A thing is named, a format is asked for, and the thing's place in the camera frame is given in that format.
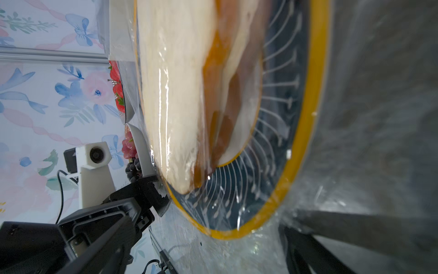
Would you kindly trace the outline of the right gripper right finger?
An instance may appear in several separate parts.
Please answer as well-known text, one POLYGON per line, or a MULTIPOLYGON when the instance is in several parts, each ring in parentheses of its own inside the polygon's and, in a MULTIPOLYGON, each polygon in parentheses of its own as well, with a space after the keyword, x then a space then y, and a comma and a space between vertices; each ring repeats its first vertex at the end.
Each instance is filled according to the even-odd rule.
POLYGON ((291 274, 435 274, 438 220, 296 210, 279 225, 291 274))

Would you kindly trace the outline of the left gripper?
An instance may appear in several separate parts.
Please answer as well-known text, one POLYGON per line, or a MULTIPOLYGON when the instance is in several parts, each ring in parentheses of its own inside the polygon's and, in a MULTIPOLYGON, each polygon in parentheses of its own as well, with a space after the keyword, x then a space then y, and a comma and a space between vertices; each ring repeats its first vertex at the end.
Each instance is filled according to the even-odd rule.
POLYGON ((59 224, 6 221, 1 225, 3 274, 123 274, 131 249, 171 202, 156 175, 137 179, 101 205, 59 224))

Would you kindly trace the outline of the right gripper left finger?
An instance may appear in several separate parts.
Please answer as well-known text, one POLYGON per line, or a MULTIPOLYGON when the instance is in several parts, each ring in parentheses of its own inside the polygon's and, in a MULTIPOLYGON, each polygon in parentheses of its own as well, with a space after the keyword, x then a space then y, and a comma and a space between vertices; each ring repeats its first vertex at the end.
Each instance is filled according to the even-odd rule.
POLYGON ((58 231, 68 262, 60 274, 122 274, 136 239, 137 217, 86 215, 65 219, 58 231))

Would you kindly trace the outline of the blue yellow-rimmed plate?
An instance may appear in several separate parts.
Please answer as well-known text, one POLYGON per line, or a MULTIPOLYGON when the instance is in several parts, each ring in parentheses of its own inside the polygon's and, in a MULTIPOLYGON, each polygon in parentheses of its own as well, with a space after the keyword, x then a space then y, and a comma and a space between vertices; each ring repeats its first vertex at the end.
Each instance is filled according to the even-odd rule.
MULTIPOLYGON (((215 239, 243 237, 261 227, 284 200, 310 143, 326 66, 331 1, 273 3, 261 57, 261 100, 243 150, 187 194, 166 192, 189 222, 215 239)), ((134 31, 136 65, 142 81, 134 31)))

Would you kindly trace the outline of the clear plastic wrap sheet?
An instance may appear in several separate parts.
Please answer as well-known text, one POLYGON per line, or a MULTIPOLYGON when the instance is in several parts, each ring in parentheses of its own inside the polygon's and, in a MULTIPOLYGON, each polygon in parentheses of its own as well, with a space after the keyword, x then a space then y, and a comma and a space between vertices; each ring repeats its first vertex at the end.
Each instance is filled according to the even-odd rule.
POLYGON ((284 200, 258 229, 221 240, 164 187, 171 204, 149 232, 178 273, 290 274, 279 225, 296 210, 438 219, 438 3, 331 3, 313 133, 284 200))

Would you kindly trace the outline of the cream plastic wrap dispenser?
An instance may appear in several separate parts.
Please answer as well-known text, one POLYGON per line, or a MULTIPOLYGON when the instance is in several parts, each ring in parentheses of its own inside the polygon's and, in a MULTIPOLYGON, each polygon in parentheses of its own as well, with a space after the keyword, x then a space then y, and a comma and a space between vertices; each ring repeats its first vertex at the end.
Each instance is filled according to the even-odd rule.
POLYGON ((95 1, 98 39, 110 61, 134 62, 134 26, 137 2, 95 1))

